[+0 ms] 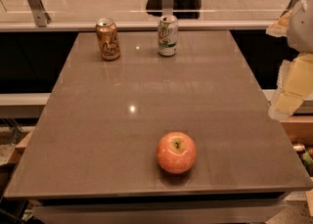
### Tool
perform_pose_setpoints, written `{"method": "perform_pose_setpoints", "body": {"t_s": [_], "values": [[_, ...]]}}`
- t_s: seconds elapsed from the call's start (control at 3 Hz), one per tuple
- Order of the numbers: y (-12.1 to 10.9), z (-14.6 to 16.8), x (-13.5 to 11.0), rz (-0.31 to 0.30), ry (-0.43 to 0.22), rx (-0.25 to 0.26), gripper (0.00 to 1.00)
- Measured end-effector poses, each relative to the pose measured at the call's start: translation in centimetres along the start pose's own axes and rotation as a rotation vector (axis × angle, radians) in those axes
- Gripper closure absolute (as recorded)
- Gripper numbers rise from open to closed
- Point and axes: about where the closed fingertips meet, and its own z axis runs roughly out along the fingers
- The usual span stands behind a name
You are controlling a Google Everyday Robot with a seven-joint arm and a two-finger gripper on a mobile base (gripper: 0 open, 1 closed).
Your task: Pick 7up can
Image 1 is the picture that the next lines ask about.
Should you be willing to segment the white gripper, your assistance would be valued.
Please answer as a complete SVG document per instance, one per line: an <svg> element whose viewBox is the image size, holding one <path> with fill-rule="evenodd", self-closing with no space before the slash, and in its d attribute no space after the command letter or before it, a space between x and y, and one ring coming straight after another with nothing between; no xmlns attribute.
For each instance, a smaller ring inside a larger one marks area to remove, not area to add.
<svg viewBox="0 0 313 224"><path fill-rule="evenodd" d="M293 115L313 93L313 0L297 0L291 10L272 23L266 33L286 37L288 45L300 53L292 62L283 60L268 110L272 119Z"/></svg>

